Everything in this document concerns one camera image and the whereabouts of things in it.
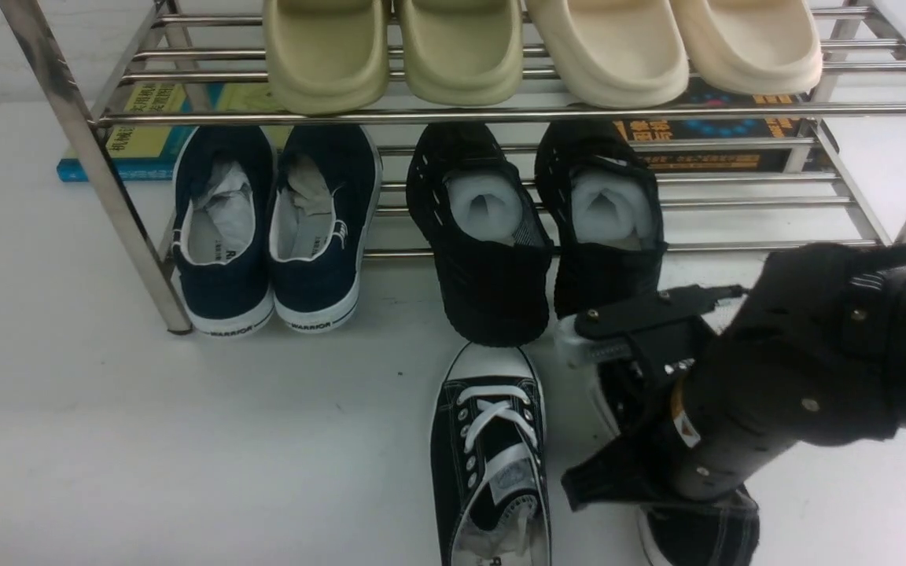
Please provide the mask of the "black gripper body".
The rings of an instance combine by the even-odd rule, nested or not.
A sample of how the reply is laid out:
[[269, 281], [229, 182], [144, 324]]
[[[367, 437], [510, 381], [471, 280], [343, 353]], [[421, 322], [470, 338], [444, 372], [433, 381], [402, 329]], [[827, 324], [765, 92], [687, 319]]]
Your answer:
[[808, 244], [771, 253], [744, 300], [705, 315], [714, 340], [676, 369], [670, 408], [701, 441], [672, 485], [695, 501], [743, 486], [798, 442], [892, 438], [888, 273], [902, 247]]

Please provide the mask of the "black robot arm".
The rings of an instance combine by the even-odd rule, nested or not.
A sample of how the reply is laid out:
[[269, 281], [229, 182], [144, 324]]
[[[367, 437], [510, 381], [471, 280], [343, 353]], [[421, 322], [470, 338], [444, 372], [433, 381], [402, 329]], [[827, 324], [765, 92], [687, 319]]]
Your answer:
[[906, 428], [906, 244], [771, 253], [751, 288], [687, 285], [594, 306], [554, 338], [596, 366], [616, 437], [564, 473], [574, 511], [732, 505], [798, 443]]

